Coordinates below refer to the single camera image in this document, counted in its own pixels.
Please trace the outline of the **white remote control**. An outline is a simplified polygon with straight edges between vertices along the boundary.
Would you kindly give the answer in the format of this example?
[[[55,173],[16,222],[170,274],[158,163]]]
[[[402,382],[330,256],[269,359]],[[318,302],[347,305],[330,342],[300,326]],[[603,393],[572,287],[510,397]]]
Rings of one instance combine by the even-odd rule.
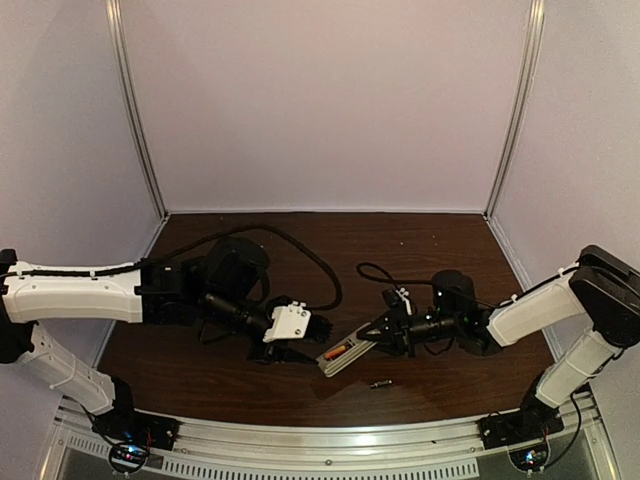
[[[368,353],[371,349],[373,349],[373,346],[375,345],[374,342],[361,341],[356,337],[356,332],[358,329],[354,330],[350,335],[343,338],[341,341],[330,347],[328,350],[326,350],[316,358],[318,367],[325,377],[334,377],[349,365],[354,363],[356,360]],[[342,344],[349,344],[351,348],[344,355],[340,356],[334,361],[327,361],[324,359],[324,355],[327,351]]]

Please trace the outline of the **orange AAA battery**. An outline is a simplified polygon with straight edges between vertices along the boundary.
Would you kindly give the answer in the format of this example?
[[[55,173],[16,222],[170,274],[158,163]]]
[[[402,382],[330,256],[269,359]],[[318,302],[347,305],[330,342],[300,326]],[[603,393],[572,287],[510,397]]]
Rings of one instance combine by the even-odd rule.
[[[339,345],[329,351],[327,351],[324,355],[324,359],[327,361],[334,361],[337,358],[339,358],[340,356],[344,355],[349,349],[351,348],[351,346],[349,344],[342,344]]]

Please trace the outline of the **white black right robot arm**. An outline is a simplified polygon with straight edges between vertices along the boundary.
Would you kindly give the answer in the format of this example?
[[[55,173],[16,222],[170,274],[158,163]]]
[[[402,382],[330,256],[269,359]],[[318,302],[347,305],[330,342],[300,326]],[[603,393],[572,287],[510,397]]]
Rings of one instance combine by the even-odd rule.
[[[611,360],[639,342],[639,272],[597,245],[585,247],[576,262],[497,305],[479,301],[473,281],[458,270],[436,272],[426,285],[433,306],[420,313],[404,289],[406,280],[385,276],[388,309],[357,331],[396,356],[415,354],[417,344],[447,339],[472,355],[489,356],[558,322],[585,317],[590,325],[574,344],[531,385],[512,430],[519,440],[535,440],[559,407],[596,377]]]

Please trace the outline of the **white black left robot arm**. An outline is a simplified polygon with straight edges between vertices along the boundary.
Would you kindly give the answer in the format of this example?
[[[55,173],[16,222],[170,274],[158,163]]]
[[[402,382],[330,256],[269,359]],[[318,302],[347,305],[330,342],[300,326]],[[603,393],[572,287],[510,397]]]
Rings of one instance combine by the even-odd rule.
[[[156,421],[134,407],[130,386],[80,361],[48,335],[48,319],[106,319],[128,324],[213,323],[250,341],[260,363],[311,363],[291,341],[324,344],[332,324],[325,307],[287,296],[271,298],[270,259],[250,239],[224,236],[204,256],[98,269],[46,267],[1,253],[1,361],[24,363],[76,400],[96,431],[123,444],[137,442]]]

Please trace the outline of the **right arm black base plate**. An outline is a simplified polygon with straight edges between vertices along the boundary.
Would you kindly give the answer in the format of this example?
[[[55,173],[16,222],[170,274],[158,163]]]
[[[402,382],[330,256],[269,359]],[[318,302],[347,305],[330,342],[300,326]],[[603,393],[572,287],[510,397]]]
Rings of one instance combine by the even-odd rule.
[[[564,429],[557,409],[520,408],[507,413],[491,413],[477,421],[486,450],[543,439]]]

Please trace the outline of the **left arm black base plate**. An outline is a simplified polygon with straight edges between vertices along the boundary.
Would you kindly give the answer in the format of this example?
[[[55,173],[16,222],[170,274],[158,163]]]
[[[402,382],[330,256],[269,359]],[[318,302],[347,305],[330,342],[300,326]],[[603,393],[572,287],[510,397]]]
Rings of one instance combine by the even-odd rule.
[[[95,416],[93,430],[110,439],[171,451],[177,438],[180,422],[172,417],[134,410],[122,413],[111,410]]]

